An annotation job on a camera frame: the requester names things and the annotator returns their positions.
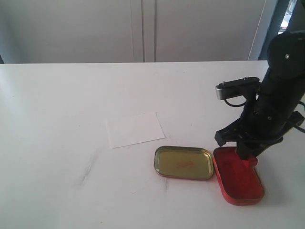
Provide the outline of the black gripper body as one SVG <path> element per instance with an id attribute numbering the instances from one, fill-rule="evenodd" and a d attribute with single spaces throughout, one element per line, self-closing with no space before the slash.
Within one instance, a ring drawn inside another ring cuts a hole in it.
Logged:
<path id="1" fill-rule="evenodd" d="M 267 148 L 280 143 L 292 128 L 304 132 L 302 116 L 295 108 L 303 95 L 259 95 L 247 100 L 241 116 L 215 133 L 219 146 L 236 142 L 249 149 Z"/>

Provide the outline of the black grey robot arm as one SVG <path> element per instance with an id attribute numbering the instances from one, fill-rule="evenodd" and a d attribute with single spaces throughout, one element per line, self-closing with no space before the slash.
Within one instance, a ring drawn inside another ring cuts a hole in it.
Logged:
<path id="1" fill-rule="evenodd" d="M 228 99 L 243 96 L 241 116 L 215 133 L 219 146 L 236 143 L 243 161 L 256 158 L 267 148 L 281 143 L 292 128 L 305 130 L 305 118 L 295 108 L 304 103 L 305 32 L 285 31 L 276 35 L 267 48 L 268 69 L 262 81 L 245 77 L 218 84 L 219 100 L 234 107 Z"/>

